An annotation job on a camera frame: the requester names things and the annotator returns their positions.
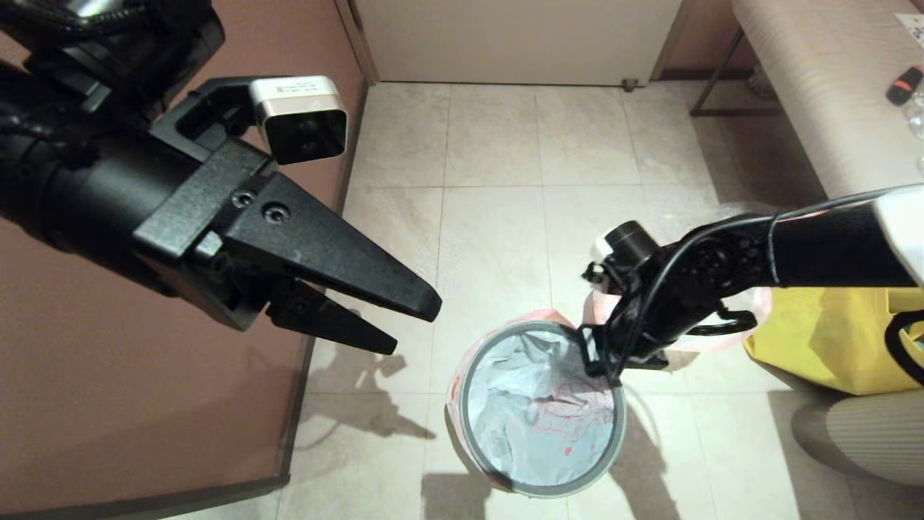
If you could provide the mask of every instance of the black cable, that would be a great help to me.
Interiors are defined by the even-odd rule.
[[[914,187],[914,186],[924,187],[924,184],[909,184],[906,186],[886,188],[882,190],[876,190],[873,192],[863,192],[863,193],[857,193],[854,195],[847,195],[845,197],[840,197],[837,199],[833,199],[831,201],[825,201],[823,203],[813,204],[813,205],[810,205],[804,208],[778,214],[775,216],[747,217],[747,218],[741,218],[739,220],[734,220],[734,221],[729,221],[729,222],[720,222],[718,224],[709,226],[706,229],[702,229],[696,232],[695,234],[688,236],[687,238],[684,238],[678,244],[674,252],[671,254],[670,258],[667,260],[667,262],[664,263],[664,266],[658,271],[658,274],[655,276],[654,281],[651,283],[649,291],[643,296],[641,306],[638,310],[637,318],[633,322],[632,328],[629,330],[629,334],[626,337],[626,348],[624,349],[624,352],[631,353],[635,350],[636,343],[638,342],[638,337],[641,335],[642,326],[645,322],[645,317],[650,311],[651,304],[654,301],[654,296],[658,293],[658,290],[661,288],[661,286],[670,276],[671,270],[680,261],[680,257],[683,256],[683,254],[686,251],[688,251],[695,243],[701,241],[702,239],[705,239],[706,237],[714,233],[728,231],[729,229],[741,228],[744,226],[750,226],[754,224],[762,224],[765,222],[770,222],[770,226],[767,230],[767,244],[768,244],[767,245],[767,255],[768,255],[768,261],[771,266],[773,279],[776,283],[779,283],[779,279],[776,274],[776,260],[773,257],[773,247],[772,247],[773,229],[775,228],[777,222],[779,222],[780,220],[787,220],[790,218],[803,217],[805,215],[809,215],[812,213],[834,209],[835,207],[841,207],[841,206],[850,205],[850,204],[866,203],[874,199],[877,199],[887,193],[893,192],[895,190],[900,190],[903,188],[909,188],[909,187]],[[609,319],[607,319],[606,321],[607,329],[609,329],[609,327],[612,325],[612,322],[614,319],[615,319],[615,314],[610,315]],[[623,355],[619,359],[619,365],[617,367],[616,374],[621,374],[622,371],[626,368],[628,357],[629,357],[628,355]]]

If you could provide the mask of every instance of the metal bench leg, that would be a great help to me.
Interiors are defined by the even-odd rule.
[[[710,108],[703,109],[703,105],[706,103],[706,98],[709,97],[709,94],[712,92],[712,89],[715,87],[715,83],[719,80],[719,77],[722,76],[722,73],[725,71],[725,68],[728,67],[728,62],[732,60],[732,56],[735,55],[735,51],[738,46],[741,44],[741,40],[745,37],[745,30],[741,29],[741,26],[738,26],[738,30],[735,31],[735,36],[732,38],[732,42],[728,45],[728,50],[725,51],[725,56],[722,58],[722,62],[719,63],[719,67],[712,72],[712,77],[709,78],[709,82],[706,83],[706,88],[702,90],[702,93],[699,95],[699,99],[696,101],[696,104],[693,105],[693,108],[690,110],[690,116],[692,118],[699,118],[703,116],[711,117],[734,117],[734,116],[777,116],[783,114],[783,110],[780,108]]]

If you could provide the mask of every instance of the door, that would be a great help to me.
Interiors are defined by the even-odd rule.
[[[680,0],[356,0],[382,80],[645,84]]]

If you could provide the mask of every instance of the yellow plastic bag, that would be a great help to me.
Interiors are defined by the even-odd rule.
[[[919,289],[774,289],[770,319],[746,342],[756,360],[855,395],[920,388],[892,358],[885,330],[893,314],[924,309]],[[901,333],[911,358],[924,324]]]

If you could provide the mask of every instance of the screw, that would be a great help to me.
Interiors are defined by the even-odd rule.
[[[289,219],[288,208],[279,203],[267,204],[263,208],[263,218],[270,224],[283,224]]]
[[[256,193],[247,190],[238,190],[231,195],[231,204],[240,209],[252,204],[256,199]]]

